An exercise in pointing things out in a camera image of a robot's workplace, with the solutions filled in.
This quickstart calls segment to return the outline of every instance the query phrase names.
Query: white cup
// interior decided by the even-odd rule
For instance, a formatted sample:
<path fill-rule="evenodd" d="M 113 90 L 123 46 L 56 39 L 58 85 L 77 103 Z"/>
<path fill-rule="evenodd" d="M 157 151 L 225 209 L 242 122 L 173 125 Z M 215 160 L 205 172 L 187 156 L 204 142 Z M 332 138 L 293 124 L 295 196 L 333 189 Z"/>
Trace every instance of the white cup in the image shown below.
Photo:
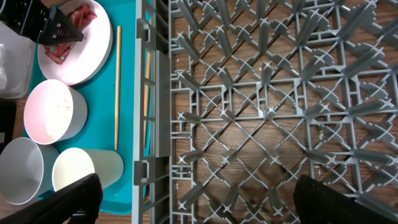
<path fill-rule="evenodd" d="M 105 189 L 120 179 L 123 169 L 123 160 L 115 151 L 73 147 L 63 151 L 55 161 L 52 183 L 54 190 L 58 191 L 95 173 L 102 189 Z"/>
<path fill-rule="evenodd" d="M 39 144 L 48 145 L 74 137 L 86 119 L 84 97 L 58 80 L 38 84 L 25 105 L 26 132 Z"/>
<path fill-rule="evenodd" d="M 59 153 L 53 146 L 29 138 L 11 141 L 0 155 L 0 193 L 14 205 L 22 205 L 51 190 L 51 171 Z"/>

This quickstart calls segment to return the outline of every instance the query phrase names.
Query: chopstick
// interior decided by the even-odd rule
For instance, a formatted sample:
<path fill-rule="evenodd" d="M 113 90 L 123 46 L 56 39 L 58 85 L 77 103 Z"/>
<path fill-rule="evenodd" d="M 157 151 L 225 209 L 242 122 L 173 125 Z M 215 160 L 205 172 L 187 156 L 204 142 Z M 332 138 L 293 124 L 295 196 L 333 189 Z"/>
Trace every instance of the chopstick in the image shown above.
<path fill-rule="evenodd" d="M 114 150 L 119 146 L 119 103 L 120 103 L 120 58 L 121 58 L 122 27 L 118 26 L 118 43 L 116 50 L 116 84 L 114 101 Z"/>
<path fill-rule="evenodd" d="M 147 55 L 147 69 L 145 72 L 145 78 L 150 79 L 150 53 L 148 52 Z M 144 85 L 144 116 L 148 116 L 148 99 L 149 99 L 149 87 L 147 85 Z M 144 122 L 144 145 L 146 142 L 146 137 L 147 137 L 147 123 L 148 121 Z"/>

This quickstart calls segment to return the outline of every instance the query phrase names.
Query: black object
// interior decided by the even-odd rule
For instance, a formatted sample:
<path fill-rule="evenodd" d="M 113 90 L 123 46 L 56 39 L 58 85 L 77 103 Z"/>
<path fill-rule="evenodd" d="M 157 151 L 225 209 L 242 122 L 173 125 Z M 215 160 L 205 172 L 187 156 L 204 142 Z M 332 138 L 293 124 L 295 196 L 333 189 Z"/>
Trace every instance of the black object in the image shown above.
<path fill-rule="evenodd" d="M 83 34 L 55 6 L 40 0 L 0 0 L 0 21 L 17 34 L 43 45 L 83 40 Z"/>
<path fill-rule="evenodd" d="M 64 187 L 43 200 L 0 220 L 0 224 L 94 224 L 103 198 L 97 174 Z"/>
<path fill-rule="evenodd" d="M 306 175 L 297 181 L 294 204 L 301 224 L 397 224 Z"/>
<path fill-rule="evenodd" d="M 16 111 L 13 101 L 0 99 L 0 154 L 12 140 Z"/>

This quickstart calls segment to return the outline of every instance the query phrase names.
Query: meat scrap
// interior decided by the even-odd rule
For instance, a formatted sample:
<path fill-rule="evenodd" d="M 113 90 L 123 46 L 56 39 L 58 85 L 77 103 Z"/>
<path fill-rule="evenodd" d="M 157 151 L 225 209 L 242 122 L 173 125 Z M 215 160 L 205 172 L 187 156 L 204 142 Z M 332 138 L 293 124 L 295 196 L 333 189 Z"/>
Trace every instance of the meat scrap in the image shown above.
<path fill-rule="evenodd" d="M 82 31 L 93 19 L 97 17 L 88 4 L 84 4 L 67 15 L 80 31 Z M 45 54 L 51 58 L 57 65 L 61 65 L 68 57 L 71 49 L 76 42 L 57 44 L 53 46 L 44 46 Z"/>

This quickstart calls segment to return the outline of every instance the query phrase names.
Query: white plate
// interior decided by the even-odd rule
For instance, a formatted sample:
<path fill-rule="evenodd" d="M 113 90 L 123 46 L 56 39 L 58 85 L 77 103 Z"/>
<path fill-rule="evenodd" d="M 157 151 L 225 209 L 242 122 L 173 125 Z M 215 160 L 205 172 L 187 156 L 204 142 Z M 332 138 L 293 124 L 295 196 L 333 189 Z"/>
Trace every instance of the white plate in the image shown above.
<path fill-rule="evenodd" d="M 47 79 L 56 79 L 66 85 L 75 85 L 92 78 L 108 59 L 112 48 L 113 34 L 108 15 L 100 4 L 92 0 L 72 0 L 60 7 L 67 15 L 82 4 L 89 4 L 97 18 L 82 30 L 84 39 L 77 42 L 61 65 L 46 54 L 43 45 L 37 49 L 40 69 Z"/>

